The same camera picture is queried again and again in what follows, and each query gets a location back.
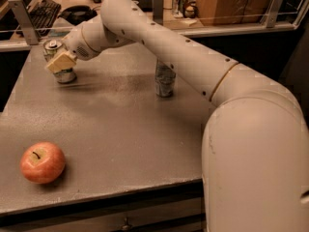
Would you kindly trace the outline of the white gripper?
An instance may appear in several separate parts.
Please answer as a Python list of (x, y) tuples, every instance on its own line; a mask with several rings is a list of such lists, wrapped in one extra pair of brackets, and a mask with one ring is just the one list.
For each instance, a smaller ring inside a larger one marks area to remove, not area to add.
[(82, 25), (72, 28), (63, 38), (63, 43), (68, 51), (45, 55), (46, 68), (52, 73), (73, 68), (77, 59), (88, 61), (98, 56), (98, 52), (93, 50), (85, 40)]

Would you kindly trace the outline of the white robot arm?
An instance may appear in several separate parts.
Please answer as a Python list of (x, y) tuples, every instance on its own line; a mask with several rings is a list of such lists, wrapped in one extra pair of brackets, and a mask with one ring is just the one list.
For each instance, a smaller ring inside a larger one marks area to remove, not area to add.
[(211, 102), (202, 142), (208, 232), (309, 232), (309, 131), (280, 83), (150, 18), (132, 0), (103, 0), (48, 61), (52, 73), (134, 41)]

